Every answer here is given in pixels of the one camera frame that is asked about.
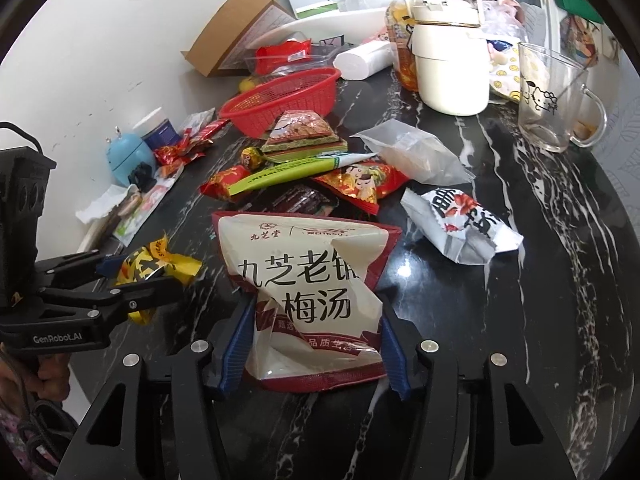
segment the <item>white tissue roll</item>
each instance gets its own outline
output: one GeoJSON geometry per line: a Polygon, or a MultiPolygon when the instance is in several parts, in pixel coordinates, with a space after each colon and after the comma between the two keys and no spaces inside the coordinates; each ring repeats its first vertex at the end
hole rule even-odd
{"type": "Polygon", "coordinates": [[[370,41],[335,57],[334,67],[342,79],[361,81],[393,64],[388,41],[370,41]]]}

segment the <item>red plastic basket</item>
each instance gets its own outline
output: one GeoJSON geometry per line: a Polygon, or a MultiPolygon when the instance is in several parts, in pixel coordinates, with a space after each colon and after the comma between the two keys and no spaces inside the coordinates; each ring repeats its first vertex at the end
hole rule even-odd
{"type": "Polygon", "coordinates": [[[274,79],[227,101],[221,119],[230,119],[246,136],[259,139],[287,110],[313,110],[324,117],[334,107],[340,71],[313,68],[274,79]]]}

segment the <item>human hand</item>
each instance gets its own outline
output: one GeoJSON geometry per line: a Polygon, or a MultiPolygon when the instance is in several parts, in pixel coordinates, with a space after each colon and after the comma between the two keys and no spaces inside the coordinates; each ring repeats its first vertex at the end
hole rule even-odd
{"type": "MultiPolygon", "coordinates": [[[[40,367],[37,374],[33,374],[21,362],[11,358],[16,373],[24,381],[28,392],[33,392],[41,399],[62,401],[69,394],[69,354],[40,356],[40,367]]],[[[11,368],[0,360],[0,399],[18,416],[24,416],[24,406],[18,387],[18,378],[11,368]]]]}

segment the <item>yellow candy wrapper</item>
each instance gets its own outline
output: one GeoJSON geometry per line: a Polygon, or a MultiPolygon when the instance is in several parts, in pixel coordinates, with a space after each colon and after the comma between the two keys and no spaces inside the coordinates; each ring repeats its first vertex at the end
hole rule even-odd
{"type": "MultiPolygon", "coordinates": [[[[200,271],[202,262],[190,256],[170,253],[166,248],[168,243],[169,238],[165,235],[147,247],[140,247],[131,253],[120,267],[116,285],[148,280],[160,272],[177,278],[185,286],[189,285],[200,271]]],[[[154,308],[131,312],[129,319],[140,325],[146,325],[151,322],[155,312],[154,308]]]]}

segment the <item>glass mug handle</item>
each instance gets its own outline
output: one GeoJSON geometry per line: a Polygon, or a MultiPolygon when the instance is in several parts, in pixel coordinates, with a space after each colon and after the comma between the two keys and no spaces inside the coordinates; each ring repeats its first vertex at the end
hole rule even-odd
{"type": "Polygon", "coordinates": [[[600,110],[600,115],[602,116],[600,119],[600,124],[598,125],[598,129],[593,133],[591,137],[589,137],[589,139],[581,140],[573,134],[571,136],[571,141],[576,146],[580,146],[581,148],[588,148],[590,146],[593,146],[600,140],[600,137],[602,137],[602,134],[607,127],[607,111],[605,110],[604,104],[602,103],[600,98],[591,90],[589,90],[586,85],[582,85],[582,93],[595,101],[596,105],[598,106],[598,110],[600,110]]]}

